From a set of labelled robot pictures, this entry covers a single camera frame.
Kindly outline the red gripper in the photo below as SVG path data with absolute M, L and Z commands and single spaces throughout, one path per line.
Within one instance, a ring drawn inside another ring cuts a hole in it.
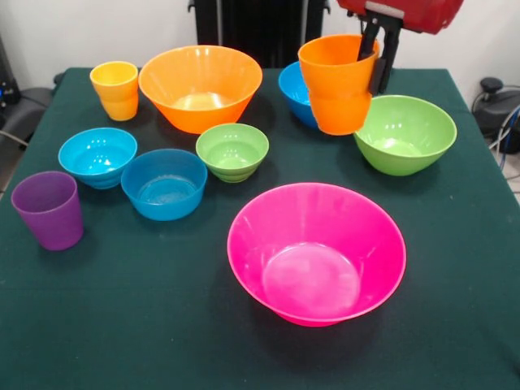
M 375 61 L 370 91 L 385 92 L 402 28 L 436 35 L 451 24 L 462 3 L 462 0 L 339 0 L 341 8 L 361 19 L 362 40 L 358 57 L 378 57 L 377 35 L 380 28 L 385 32 L 383 53 Z

